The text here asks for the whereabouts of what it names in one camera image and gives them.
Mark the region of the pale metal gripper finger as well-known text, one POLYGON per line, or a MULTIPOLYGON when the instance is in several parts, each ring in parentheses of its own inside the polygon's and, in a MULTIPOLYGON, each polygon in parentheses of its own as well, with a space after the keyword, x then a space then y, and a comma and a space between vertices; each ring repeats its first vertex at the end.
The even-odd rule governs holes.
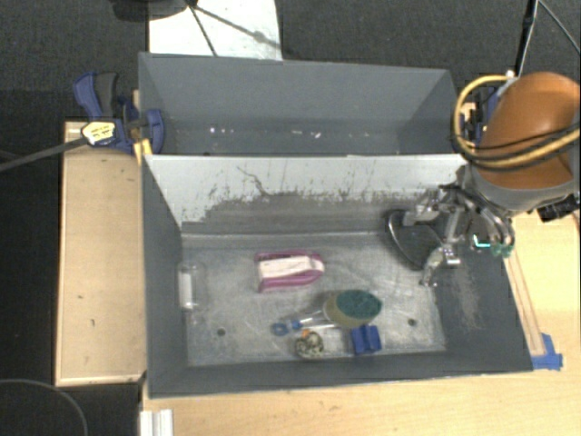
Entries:
MULTIPOLYGON (((460 266, 460 259, 451 246, 444 245, 439 247, 442 247, 444 251, 444 262, 439 266, 439 268, 457 268, 460 266)), ((437 283, 434 281, 436 271, 425 272, 423 266, 422 276, 420 278, 419 284, 426 287, 435 287, 437 285, 437 283)))
POLYGON ((428 256, 424 265, 424 271, 426 273, 433 273, 443 262, 444 251, 442 247, 438 247, 434 249, 428 256))

